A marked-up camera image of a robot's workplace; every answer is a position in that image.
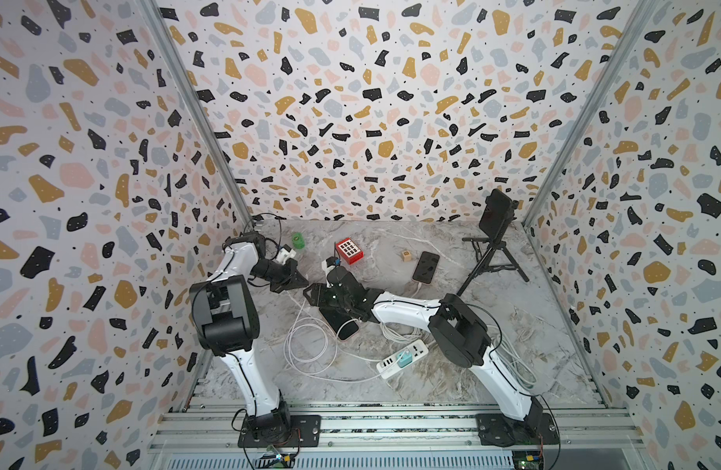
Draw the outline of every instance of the red box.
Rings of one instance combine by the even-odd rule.
[[[335,244],[337,253],[342,257],[347,264],[353,264],[358,259],[363,258],[363,251],[358,248],[354,241],[351,239],[345,239]]]

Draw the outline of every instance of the metal grate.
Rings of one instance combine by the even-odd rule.
[[[363,452],[355,456],[348,452],[301,452],[294,468],[355,468],[356,470],[382,470],[385,468],[487,468],[507,470],[515,467],[511,451],[479,450],[471,452]],[[260,462],[254,465],[263,468]],[[250,468],[243,455],[231,457],[201,456],[201,454],[174,454],[167,470],[224,470]]]

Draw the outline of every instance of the black cable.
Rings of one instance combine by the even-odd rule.
[[[556,453],[556,460],[553,461],[553,464],[551,464],[550,467],[548,467],[548,470],[553,470],[553,467],[556,466],[556,463],[559,461],[559,456],[561,455],[561,434],[559,433],[559,424],[556,422],[556,417],[553,416],[553,410],[551,409],[551,406],[548,405],[548,401],[546,401],[545,397],[543,395],[540,395],[540,397],[543,399],[543,403],[546,404],[546,408],[548,408],[548,411],[551,413],[551,418],[553,419],[553,425],[556,427],[556,436],[559,438],[559,451]]]

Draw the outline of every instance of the mounting plate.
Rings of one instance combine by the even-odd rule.
[[[300,447],[317,447],[318,437],[321,434],[321,416],[318,414],[298,414],[292,416],[293,432],[290,440],[284,444],[280,444],[280,448],[298,447],[298,436],[300,436]],[[276,429],[275,433],[280,434],[280,429]],[[253,438],[253,434],[247,430],[240,432],[238,438],[238,447],[246,448],[266,448],[271,442]]]
[[[508,447],[511,445],[543,445],[559,444],[559,433],[556,423],[548,413],[543,413],[537,435],[531,436],[524,423],[506,418],[503,414],[484,413],[475,416],[478,424],[478,437],[481,445]]]

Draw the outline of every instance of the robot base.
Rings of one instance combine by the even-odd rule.
[[[250,432],[247,428],[244,428],[240,432],[238,447],[265,448],[270,444],[277,447],[317,447],[318,438],[321,433],[321,416],[318,414],[299,414],[291,418],[291,430],[281,424],[269,430],[271,436],[289,436],[285,442],[271,442],[265,438],[256,439],[257,433]]]
[[[509,447],[512,445],[555,445],[559,444],[557,426],[550,414],[543,414],[535,432],[531,432],[523,421],[506,418],[503,414],[477,414],[478,437],[481,445]]]

